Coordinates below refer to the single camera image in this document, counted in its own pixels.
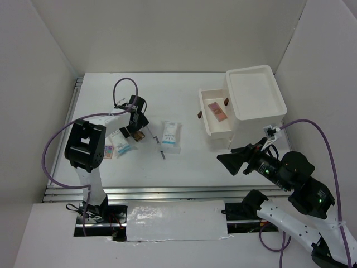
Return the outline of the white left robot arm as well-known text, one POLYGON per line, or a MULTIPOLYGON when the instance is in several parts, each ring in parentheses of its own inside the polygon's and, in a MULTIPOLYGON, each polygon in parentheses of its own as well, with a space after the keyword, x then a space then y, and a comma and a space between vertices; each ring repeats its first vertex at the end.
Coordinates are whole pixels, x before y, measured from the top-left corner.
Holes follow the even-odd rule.
POLYGON ((128 142, 145 138, 142 129, 149 121, 144 115, 146 101, 132 95, 128 102, 114 105, 113 114, 89 121, 77 119, 71 129, 65 147, 65 158, 75 169, 83 190, 83 207, 98 223, 109 218, 108 197, 102 186, 99 166, 108 154, 106 149, 121 155, 131 149, 128 142))

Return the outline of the brown eyeshadow palette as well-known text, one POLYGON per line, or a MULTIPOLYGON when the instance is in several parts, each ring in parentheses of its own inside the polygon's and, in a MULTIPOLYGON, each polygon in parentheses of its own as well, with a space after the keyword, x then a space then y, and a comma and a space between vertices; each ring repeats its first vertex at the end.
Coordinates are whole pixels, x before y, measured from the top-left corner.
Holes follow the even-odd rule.
POLYGON ((142 130, 137 130, 132 133, 132 137, 135 140, 135 142, 139 142, 145 138, 145 134, 142 132, 142 130))

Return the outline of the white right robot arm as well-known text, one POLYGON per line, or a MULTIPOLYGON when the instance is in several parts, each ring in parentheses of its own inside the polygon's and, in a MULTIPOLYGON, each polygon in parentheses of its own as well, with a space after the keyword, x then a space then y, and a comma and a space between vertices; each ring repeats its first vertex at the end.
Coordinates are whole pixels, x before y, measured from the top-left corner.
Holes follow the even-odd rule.
POLYGON ((311 175, 315 167, 295 151, 281 160, 273 157, 261 142, 232 149, 217 159, 236 175, 243 164, 244 175, 255 171, 282 190, 296 211, 307 216, 309 227, 284 212, 259 190, 251 190, 240 203, 228 203, 222 214, 228 220, 237 217, 260 218, 276 226, 299 242, 318 267, 356 267, 356 239, 339 218, 335 198, 328 187, 311 175))

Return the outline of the colourful eyeshadow palette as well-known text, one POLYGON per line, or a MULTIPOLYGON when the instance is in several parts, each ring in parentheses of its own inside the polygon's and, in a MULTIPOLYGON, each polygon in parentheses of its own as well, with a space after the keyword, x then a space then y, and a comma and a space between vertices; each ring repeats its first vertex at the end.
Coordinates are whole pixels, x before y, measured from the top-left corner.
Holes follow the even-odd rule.
POLYGON ((114 147, 112 145, 105 145, 104 147, 104 159, 112 159, 114 147))

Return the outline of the pink blush palette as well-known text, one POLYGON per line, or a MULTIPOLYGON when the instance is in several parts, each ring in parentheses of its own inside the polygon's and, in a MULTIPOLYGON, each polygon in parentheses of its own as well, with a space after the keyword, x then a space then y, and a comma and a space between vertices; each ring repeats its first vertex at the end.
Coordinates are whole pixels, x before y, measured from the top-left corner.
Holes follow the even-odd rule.
POLYGON ((218 122, 226 120, 228 117, 217 102, 208 105, 218 122))

